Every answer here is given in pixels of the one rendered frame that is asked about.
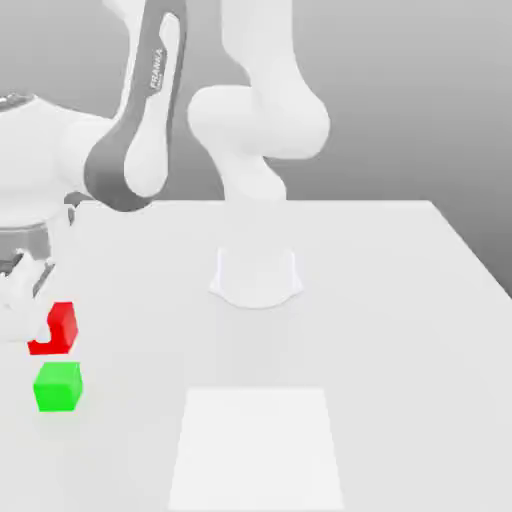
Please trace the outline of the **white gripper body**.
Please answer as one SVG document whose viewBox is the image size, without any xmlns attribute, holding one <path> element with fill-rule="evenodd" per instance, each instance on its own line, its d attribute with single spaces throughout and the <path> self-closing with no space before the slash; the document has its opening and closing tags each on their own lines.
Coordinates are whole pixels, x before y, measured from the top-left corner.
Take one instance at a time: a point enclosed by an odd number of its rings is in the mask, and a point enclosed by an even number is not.
<svg viewBox="0 0 512 512">
<path fill-rule="evenodd" d="M 0 296 L 0 343 L 48 343 L 51 339 L 47 323 L 50 310 L 51 299 L 46 296 L 12 304 Z"/>
</svg>

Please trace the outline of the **small red cube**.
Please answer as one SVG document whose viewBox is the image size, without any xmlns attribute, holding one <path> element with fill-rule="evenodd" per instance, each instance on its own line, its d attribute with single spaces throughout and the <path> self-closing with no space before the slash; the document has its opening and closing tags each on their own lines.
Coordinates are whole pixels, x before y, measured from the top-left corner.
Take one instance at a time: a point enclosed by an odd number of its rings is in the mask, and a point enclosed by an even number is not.
<svg viewBox="0 0 512 512">
<path fill-rule="evenodd" d="M 42 337 L 27 343 L 30 355 L 64 355 L 73 347 L 78 334 L 78 326 L 72 302 L 55 302 L 47 315 L 45 327 L 49 340 Z"/>
</svg>

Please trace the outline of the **small green cube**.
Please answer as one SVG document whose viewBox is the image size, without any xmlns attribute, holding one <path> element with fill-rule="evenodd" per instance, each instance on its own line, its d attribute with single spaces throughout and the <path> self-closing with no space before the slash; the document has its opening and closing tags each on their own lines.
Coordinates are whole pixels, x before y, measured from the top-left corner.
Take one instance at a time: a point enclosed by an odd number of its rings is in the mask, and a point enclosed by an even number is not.
<svg viewBox="0 0 512 512">
<path fill-rule="evenodd" d="M 83 380 L 79 362 L 45 362 L 33 382 L 40 412 L 73 411 L 82 395 Z"/>
</svg>

